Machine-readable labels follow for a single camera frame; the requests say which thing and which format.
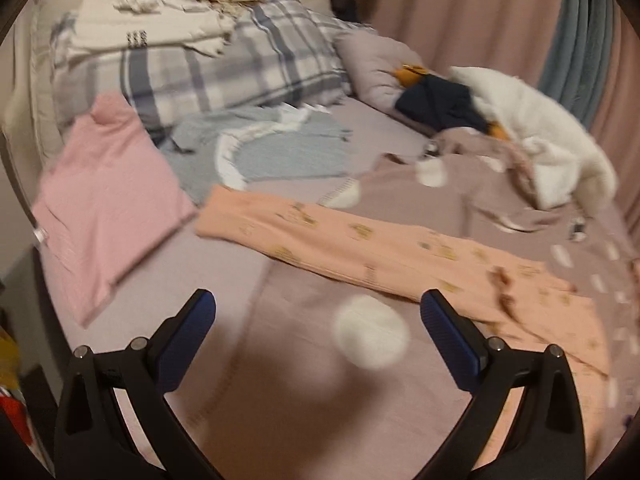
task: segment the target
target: yellow object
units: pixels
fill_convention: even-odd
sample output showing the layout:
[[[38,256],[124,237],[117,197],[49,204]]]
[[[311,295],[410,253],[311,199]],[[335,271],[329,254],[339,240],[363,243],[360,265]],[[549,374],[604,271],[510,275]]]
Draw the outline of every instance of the yellow object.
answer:
[[[504,130],[500,123],[489,123],[489,131],[487,132],[489,137],[500,140],[511,140],[509,134]]]
[[[420,79],[422,79],[423,75],[428,74],[429,71],[421,66],[417,65],[402,65],[402,68],[395,70],[394,76],[400,82],[400,84],[409,88],[409,86],[415,85]]]
[[[14,340],[0,328],[0,386],[10,390],[18,388],[18,366],[20,351]]]

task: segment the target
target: red object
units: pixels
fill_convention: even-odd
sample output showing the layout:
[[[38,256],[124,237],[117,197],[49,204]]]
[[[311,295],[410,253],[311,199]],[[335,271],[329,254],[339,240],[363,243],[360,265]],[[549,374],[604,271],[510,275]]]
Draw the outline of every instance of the red object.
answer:
[[[15,431],[20,435],[23,442],[27,446],[30,446],[33,443],[33,437],[27,425],[27,412],[22,403],[11,397],[0,396],[0,408],[2,408],[6,416],[9,417],[9,420],[14,425]]]

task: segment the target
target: dark clothing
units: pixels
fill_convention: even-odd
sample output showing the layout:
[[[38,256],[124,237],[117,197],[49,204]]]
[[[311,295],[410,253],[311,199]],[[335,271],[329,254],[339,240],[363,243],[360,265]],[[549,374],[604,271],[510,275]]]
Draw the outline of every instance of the dark clothing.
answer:
[[[402,93],[396,110],[436,132],[457,126],[471,126],[484,134],[489,129],[474,109],[467,86],[431,74]]]
[[[339,20],[344,22],[360,23],[356,0],[329,0],[331,10]]]

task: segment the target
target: blue curtain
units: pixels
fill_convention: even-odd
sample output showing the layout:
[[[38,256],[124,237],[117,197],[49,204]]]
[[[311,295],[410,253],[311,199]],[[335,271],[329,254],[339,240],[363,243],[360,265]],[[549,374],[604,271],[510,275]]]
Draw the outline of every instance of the blue curtain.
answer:
[[[538,89],[589,127],[600,104],[613,39],[613,0],[562,0]]]

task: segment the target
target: pink curtain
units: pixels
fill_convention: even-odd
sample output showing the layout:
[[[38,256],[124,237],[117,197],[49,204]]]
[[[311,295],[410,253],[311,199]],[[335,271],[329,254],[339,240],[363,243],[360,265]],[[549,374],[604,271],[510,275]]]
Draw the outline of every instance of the pink curtain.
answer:
[[[591,133],[618,172],[616,203],[640,247],[640,39],[615,7],[609,73]]]
[[[446,74],[486,66],[535,86],[554,36],[561,0],[361,0],[380,34],[414,49]]]

